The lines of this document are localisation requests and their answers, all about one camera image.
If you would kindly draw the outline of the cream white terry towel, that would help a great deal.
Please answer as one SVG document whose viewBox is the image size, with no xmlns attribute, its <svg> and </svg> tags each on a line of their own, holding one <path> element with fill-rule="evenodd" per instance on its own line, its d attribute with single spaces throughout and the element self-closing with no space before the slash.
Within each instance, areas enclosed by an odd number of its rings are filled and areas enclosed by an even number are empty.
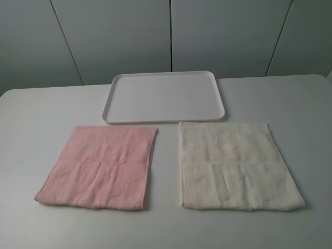
<svg viewBox="0 0 332 249">
<path fill-rule="evenodd" d="M 181 205 L 291 211 L 301 196 L 265 123 L 179 124 Z"/>
</svg>

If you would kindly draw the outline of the white rectangular plastic tray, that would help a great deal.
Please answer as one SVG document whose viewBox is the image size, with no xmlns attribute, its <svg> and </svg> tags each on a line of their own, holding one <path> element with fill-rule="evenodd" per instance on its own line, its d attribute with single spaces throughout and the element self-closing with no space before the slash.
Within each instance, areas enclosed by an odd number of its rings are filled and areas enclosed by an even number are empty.
<svg viewBox="0 0 332 249">
<path fill-rule="evenodd" d="M 225 108 L 209 71 L 117 75 L 102 112 L 108 124 L 218 121 Z"/>
</svg>

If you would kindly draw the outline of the pink terry towel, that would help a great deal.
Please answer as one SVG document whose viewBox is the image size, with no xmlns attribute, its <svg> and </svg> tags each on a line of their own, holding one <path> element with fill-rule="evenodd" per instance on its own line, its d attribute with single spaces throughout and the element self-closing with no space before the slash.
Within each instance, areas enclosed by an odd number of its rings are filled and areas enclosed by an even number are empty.
<svg viewBox="0 0 332 249">
<path fill-rule="evenodd" d="M 157 128 L 75 126 L 35 201 L 142 210 Z"/>
</svg>

